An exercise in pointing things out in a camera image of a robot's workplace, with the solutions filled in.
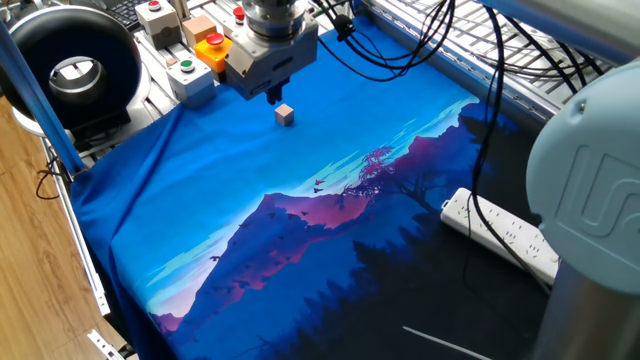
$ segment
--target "black cable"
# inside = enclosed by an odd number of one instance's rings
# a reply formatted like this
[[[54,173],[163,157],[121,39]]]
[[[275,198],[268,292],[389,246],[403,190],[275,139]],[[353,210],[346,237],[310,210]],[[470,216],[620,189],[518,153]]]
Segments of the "black cable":
[[[394,80],[398,77],[400,77],[400,75],[396,74],[390,78],[375,78],[372,76],[369,76],[363,72],[361,72],[360,70],[354,68],[353,66],[349,65],[346,61],[342,60],[341,57],[339,57],[336,53],[333,52],[333,50],[331,50],[331,48],[329,48],[329,46],[327,46],[327,44],[325,44],[324,40],[322,40],[322,37],[318,37],[318,42],[320,43],[320,45],[322,45],[322,47],[324,47],[329,54],[331,54],[331,56],[333,56],[336,60],[338,60],[342,65],[344,65],[347,69],[353,71],[354,73],[362,76],[363,78],[367,79],[367,80],[371,80],[371,81],[375,81],[375,82],[387,82],[387,81],[391,81]]]
[[[370,38],[367,34],[365,34],[365,33],[361,32],[361,31],[358,31],[358,30],[356,30],[355,32],[356,32],[358,35],[361,35],[362,37],[364,37],[365,39],[367,39],[367,41],[371,44],[371,46],[373,46],[373,49],[374,49],[374,50],[376,51],[376,53],[380,56],[380,58],[383,58],[383,56],[382,56],[382,52],[380,51],[380,49],[378,49],[378,47],[376,46],[376,44],[373,42],[373,40],[371,40],[371,38]],[[362,45],[362,44],[358,41],[358,39],[357,39],[355,36],[353,36],[353,35],[352,35],[352,38],[353,38],[353,40],[354,40],[354,41],[355,41],[355,42],[356,42],[356,43],[357,43],[361,48],[363,48],[364,50],[366,50],[367,52],[369,52],[369,49],[368,49],[366,46]],[[384,63],[385,63],[385,64],[389,65],[389,62],[388,62],[387,60],[383,60],[383,61],[384,61]],[[391,71],[391,73],[392,73],[393,75],[395,75],[395,74],[396,74],[396,72],[395,72],[395,71],[393,71],[393,70],[391,70],[391,69],[389,69],[389,71]]]
[[[492,58],[490,58],[490,57],[488,57],[486,55],[482,55],[482,54],[478,54],[478,53],[472,53],[472,55],[480,57],[480,58],[483,58],[485,60],[489,60],[489,61],[495,62],[494,59],[492,59]],[[583,61],[583,62],[579,63],[579,65],[580,65],[581,69],[586,69],[586,68],[589,67],[589,63],[586,62],[586,61]],[[548,71],[549,70],[549,68],[532,68],[530,66],[516,65],[516,64],[507,63],[507,62],[504,63],[504,66],[523,69],[523,70],[530,70],[530,71]],[[570,69],[574,68],[573,65],[566,65],[566,66],[558,65],[558,67],[560,67],[560,69],[562,69],[562,70],[570,70]]]
[[[489,143],[491,141],[491,135],[493,130],[495,129],[498,114],[500,111],[500,105],[502,102],[502,90],[504,88],[504,64],[505,64],[505,56],[504,56],[504,42],[502,39],[502,31],[500,28],[500,24],[498,23],[498,19],[496,15],[490,7],[484,6],[485,10],[489,14],[489,18],[491,19],[491,23],[493,25],[494,31],[496,33],[496,42],[498,47],[498,64],[496,66],[496,94],[493,103],[493,112],[491,114],[491,120],[489,121],[489,126],[487,128],[487,132],[482,139],[482,143],[480,145],[480,150],[478,151],[478,157],[476,158],[474,168],[473,168],[473,178],[471,185],[471,196],[473,199],[473,205],[476,209],[478,217],[482,224],[489,230],[491,235],[504,247],[504,249],[520,264],[520,266],[538,282],[540,287],[544,290],[545,293],[550,294],[549,288],[545,285],[545,283],[540,279],[540,277],[531,269],[529,264],[527,264],[522,258],[502,239],[502,237],[495,231],[495,229],[489,224],[487,219],[485,218],[482,210],[480,209],[480,204],[478,203],[478,184],[480,182],[480,176],[482,175],[482,167],[484,165],[484,160],[486,159]],[[485,111],[488,111],[489,104],[485,104]]]
[[[442,42],[444,41],[444,38],[446,37],[446,33],[448,33],[448,30],[445,32],[445,36],[443,36],[443,38],[441,39],[441,41],[436,45],[436,47],[434,48],[435,51],[432,51],[431,53],[427,54],[427,56],[425,56],[425,58],[421,59],[420,61],[414,63],[413,60],[417,57],[417,55],[419,54],[420,50],[422,50],[422,48],[431,40],[431,38],[433,38],[433,36],[439,31],[440,27],[442,26],[442,24],[444,23],[444,18],[446,17],[446,14],[451,13],[450,19],[449,19],[449,23],[453,24],[453,9],[455,5],[453,4],[453,0],[444,0],[442,2],[442,4],[439,4],[439,6],[437,6],[437,8],[441,9],[442,6],[444,6],[445,1],[450,1],[449,2],[449,7],[447,8],[447,11],[445,12],[445,16],[443,17],[442,21],[440,22],[440,24],[438,25],[438,27],[436,28],[436,30],[434,31],[434,33],[432,35],[427,36],[427,34],[429,33],[429,29],[432,27],[433,23],[435,22],[437,16],[433,17],[431,20],[431,23],[429,24],[429,28],[425,33],[425,37],[420,39],[418,46],[416,47],[416,49],[414,51],[412,51],[410,53],[410,55],[412,56],[411,59],[407,62],[407,64],[403,65],[403,66],[395,66],[395,65],[390,65],[387,66],[383,63],[380,63],[374,59],[371,59],[370,57],[368,57],[367,55],[363,54],[358,48],[356,48],[350,41],[349,39],[345,39],[345,43],[354,51],[356,52],[356,54],[358,54],[358,56],[360,56],[361,58],[367,60],[368,62],[373,63],[374,65],[377,65],[379,67],[382,68],[386,68],[386,69],[392,69],[392,70],[401,70],[401,74],[399,76],[402,76],[404,74],[406,74],[406,72],[408,71],[409,68],[413,67],[413,66],[417,66],[420,63],[426,61],[428,58],[430,58],[431,56],[433,56],[433,54],[435,54],[435,52],[437,51],[437,49],[439,49],[440,46],[442,46]],[[314,0],[314,2],[316,3],[316,5],[320,6],[324,12],[327,12],[324,4],[322,3],[322,0]],[[334,27],[338,28],[336,26],[336,22],[335,19],[332,18],[329,14],[327,14],[327,17],[329,18],[329,20],[331,21],[331,23],[334,25]]]
[[[600,66],[598,66],[598,64],[596,63],[595,60],[593,60],[593,58],[591,58],[591,56],[589,56],[588,54],[585,54],[584,52],[576,49],[576,52],[578,54],[580,54],[580,56],[582,56],[584,58],[584,61],[586,61],[589,66],[591,66],[591,68],[593,68],[593,71],[596,72],[596,74],[598,74],[598,76],[602,76],[604,75],[604,71],[602,71],[602,68]]]
[[[40,178],[40,181],[38,182],[38,186],[36,187],[36,196],[40,200],[55,200],[55,199],[60,197],[59,194],[56,195],[56,196],[42,196],[42,195],[40,195],[40,188],[42,187],[42,184],[44,184],[44,180],[47,178],[47,176],[49,176],[49,175],[51,175],[51,176],[61,176],[60,173],[57,173],[57,172],[53,171],[53,163],[56,160],[58,160],[58,156],[55,156],[53,159],[51,159],[51,161],[49,161],[47,163],[47,170],[39,170],[38,171],[38,174],[44,174]]]
[[[422,48],[424,48],[424,46],[426,45],[425,43],[425,38],[426,38],[426,34],[429,32],[429,30],[426,31],[425,33],[425,29],[424,26],[427,23],[427,20],[429,18],[431,18],[431,25],[433,25],[433,22],[435,21],[436,18],[438,18],[440,16],[440,12],[442,11],[442,8],[444,7],[444,5],[446,4],[446,0],[442,0],[441,2],[439,2],[438,4],[436,4],[431,11],[429,11],[429,13],[427,15],[425,15],[424,20],[422,20],[422,25],[420,26],[420,36],[418,37],[418,43],[416,44],[416,49],[417,51],[422,50]],[[357,39],[355,39],[354,37],[354,42],[359,45],[360,47],[363,48],[363,50],[365,50],[367,53],[369,53],[372,56],[377,57],[378,59],[381,60],[386,60],[386,61],[396,61],[396,60],[402,60],[405,58],[408,58],[409,56],[413,55],[416,52],[416,49],[404,54],[404,55],[400,55],[400,56],[394,56],[394,57],[384,57],[384,56],[378,56],[376,54],[374,54],[371,51],[368,51],[368,49],[364,48],[362,46],[362,44],[359,44]]]
[[[518,32],[520,32],[520,34],[522,34],[522,36],[524,36],[527,39],[527,41],[529,41],[529,43],[531,43],[531,45],[533,45],[540,52],[540,54],[544,56],[545,59],[547,59],[547,61],[551,64],[551,66],[553,66],[553,68],[558,72],[558,74],[560,74],[560,76],[562,77],[562,80],[564,80],[565,84],[567,84],[571,92],[576,94],[578,92],[578,89],[576,89],[575,85],[573,85],[573,83],[571,82],[571,79],[569,79],[569,77],[564,72],[564,70],[562,70],[560,66],[558,66],[558,64],[555,62],[555,60],[553,60],[549,52],[545,50],[542,47],[542,45],[540,45],[540,43],[536,39],[534,39],[533,36],[531,36],[531,34],[529,34],[525,29],[523,29],[522,26],[520,26],[520,24],[518,24],[517,21],[515,21],[513,18],[506,16],[504,14],[502,16],[504,16],[504,18],[507,19],[507,21],[511,23],[511,25],[513,25],[513,27],[516,28],[516,30],[518,30]]]
[[[427,61],[428,59],[430,59],[435,53],[438,52],[438,50],[440,49],[440,47],[444,43],[444,39],[447,38],[447,36],[449,34],[449,31],[451,30],[451,26],[453,25],[454,11],[455,11],[455,0],[448,0],[448,3],[449,3],[449,5],[447,7],[447,10],[445,11],[445,14],[444,14],[444,17],[443,17],[442,20],[444,20],[444,18],[446,18],[447,16],[449,17],[449,19],[447,20],[447,25],[446,25],[446,27],[444,29],[442,38],[440,39],[440,41],[438,41],[438,43],[433,47],[433,49],[426,56],[424,56],[422,59],[420,59],[420,60],[418,60],[416,62],[414,62],[413,59],[415,59],[417,57],[417,55],[418,55],[418,53],[420,51],[420,50],[417,50],[417,49],[416,49],[416,51],[414,51],[414,54],[412,55],[412,59],[409,60],[407,62],[407,64],[402,65],[402,66],[391,65],[391,66],[387,67],[384,63],[381,63],[381,62],[379,62],[379,61],[377,61],[375,59],[372,59],[371,57],[369,57],[366,54],[364,54],[356,46],[354,46],[351,43],[351,41],[349,41],[349,39],[346,39],[345,43],[347,44],[347,46],[349,46],[349,48],[351,48],[351,50],[353,50],[358,56],[360,56],[364,60],[366,60],[366,61],[368,61],[368,62],[370,62],[370,63],[372,63],[372,64],[374,64],[376,66],[382,67],[382,68],[393,69],[393,70],[401,70],[402,73],[404,74],[409,69],[411,69],[411,68],[413,68],[415,66],[418,66],[418,65],[424,63],[425,61]],[[434,30],[434,34],[433,35],[437,34],[440,31],[440,28],[442,27],[443,24],[444,24],[444,21],[441,21],[440,24],[438,24],[438,27],[436,27],[436,29]],[[428,41],[430,41],[430,40],[427,40],[427,39],[425,39],[425,40],[426,41],[424,42],[424,45],[426,45],[428,43]]]
[[[562,76],[560,76],[560,74],[538,74],[538,73],[530,72],[526,70],[516,70],[516,69],[507,69],[507,68],[505,68],[504,71],[512,74],[530,76],[530,77],[539,77],[539,78],[545,78],[545,79],[562,79]],[[576,73],[577,73],[576,71],[573,71],[568,73],[567,76],[573,77],[573,75],[575,75]]]
[[[322,8],[322,10],[323,10],[323,11],[325,11],[325,12],[327,11],[327,10],[326,10],[326,8],[324,7],[324,5],[322,4],[321,0],[316,0],[316,4],[317,4],[318,6],[320,6],[320,8]],[[334,21],[335,19],[332,19],[330,16],[327,16],[327,17],[328,17],[328,18],[329,18],[329,20],[332,22],[332,24],[334,24],[334,26],[335,26],[335,21]],[[433,37],[433,35],[430,35],[430,36],[429,36],[429,35],[428,35],[428,33],[430,32],[430,29],[431,29],[431,27],[432,27],[433,23],[435,22],[435,19],[436,19],[435,17],[434,17],[434,18],[432,18],[431,22],[429,23],[429,27],[427,28],[427,30],[426,30],[426,32],[425,32],[425,36],[427,36],[427,37],[426,37],[426,39],[425,39],[425,40],[426,40],[426,42],[428,42],[428,41],[429,41],[429,39]],[[321,38],[318,38],[318,42],[320,43],[320,45],[322,45],[322,46],[323,46],[323,47],[324,47],[324,48],[329,52],[329,54],[331,54],[334,58],[336,58],[336,60],[338,60],[341,64],[343,64],[344,66],[346,66],[349,70],[351,70],[351,71],[353,71],[354,73],[356,73],[356,74],[358,74],[358,75],[360,75],[360,76],[364,77],[365,79],[371,80],[371,81],[376,81],[376,82],[387,82],[387,81],[391,81],[391,80],[394,80],[394,79],[396,79],[396,78],[398,78],[398,77],[400,77],[400,76],[403,76],[403,75],[404,75],[404,74],[406,74],[406,73],[407,73],[407,71],[408,71],[408,68],[401,68],[401,69],[402,69],[402,71],[401,71],[401,72],[399,72],[399,73],[396,73],[396,74],[395,74],[395,75],[393,75],[392,77],[389,77],[389,78],[375,78],[375,77],[369,76],[369,75],[367,75],[367,74],[364,74],[363,72],[361,72],[361,71],[359,71],[358,69],[354,68],[353,66],[349,65],[346,61],[344,61],[342,58],[340,58],[340,57],[339,57],[335,52],[333,52],[333,51],[332,51],[332,50],[327,46],[327,44],[326,44],[326,43],[325,43]],[[437,52],[438,48],[439,48],[439,46],[438,46],[438,47],[434,47],[434,49],[432,49],[432,51],[431,51],[429,54],[427,54],[427,56],[425,56],[425,58],[424,58],[423,60],[426,60],[426,59],[428,59],[429,57],[433,56],[433,54],[435,54],[435,52]],[[417,57],[417,55],[418,55],[419,51],[420,51],[420,48],[419,48],[419,46],[418,46],[418,47],[416,48],[416,50],[413,52],[412,57],[411,57],[411,59],[409,59],[409,61],[407,62],[407,64],[412,64],[412,63],[413,63],[413,60]]]
[[[558,43],[558,46],[560,46],[562,51],[564,51],[564,53],[567,54],[567,57],[569,58],[569,61],[571,61],[571,64],[573,64],[573,66],[576,68],[576,72],[578,73],[578,78],[580,79],[580,84],[582,85],[582,87],[587,86],[587,79],[584,77],[582,68],[578,64],[578,60],[576,60],[576,57],[573,56],[571,49],[569,49],[569,47],[563,42],[560,42],[560,41],[556,41],[556,42]]]

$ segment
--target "power strip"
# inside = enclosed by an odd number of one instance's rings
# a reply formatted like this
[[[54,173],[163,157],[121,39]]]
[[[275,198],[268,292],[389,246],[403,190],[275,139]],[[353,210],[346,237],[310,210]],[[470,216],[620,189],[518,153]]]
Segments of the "power strip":
[[[523,221],[506,210],[478,196],[482,214],[491,227],[547,284],[553,284],[560,258],[538,228]],[[440,220],[455,230],[469,235],[469,217],[471,218],[471,239],[520,267],[518,262],[505,250],[478,217],[471,192],[460,188],[450,200],[442,204]]]

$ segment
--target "orange block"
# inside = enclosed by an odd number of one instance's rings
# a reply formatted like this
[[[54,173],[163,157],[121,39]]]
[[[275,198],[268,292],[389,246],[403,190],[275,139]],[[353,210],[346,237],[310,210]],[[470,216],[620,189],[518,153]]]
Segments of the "orange block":
[[[211,33],[207,38],[194,46],[196,57],[217,72],[224,71],[224,58],[229,53],[233,42],[220,33]]]

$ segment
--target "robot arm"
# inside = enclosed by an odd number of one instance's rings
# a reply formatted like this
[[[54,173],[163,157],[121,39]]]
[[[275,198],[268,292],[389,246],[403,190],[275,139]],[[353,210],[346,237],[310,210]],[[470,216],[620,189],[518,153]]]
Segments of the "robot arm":
[[[249,100],[282,100],[282,86],[316,60],[318,24],[295,0],[243,0],[245,25],[232,35],[227,80]]]

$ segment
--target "control box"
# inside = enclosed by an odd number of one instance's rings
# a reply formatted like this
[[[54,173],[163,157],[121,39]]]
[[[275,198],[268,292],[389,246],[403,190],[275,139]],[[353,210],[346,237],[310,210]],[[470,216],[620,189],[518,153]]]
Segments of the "control box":
[[[194,56],[167,68],[173,95],[187,107],[195,109],[216,97],[211,69]]]
[[[164,49],[182,40],[180,20],[176,10],[168,2],[152,0],[136,6],[135,9],[147,40],[156,50]]]

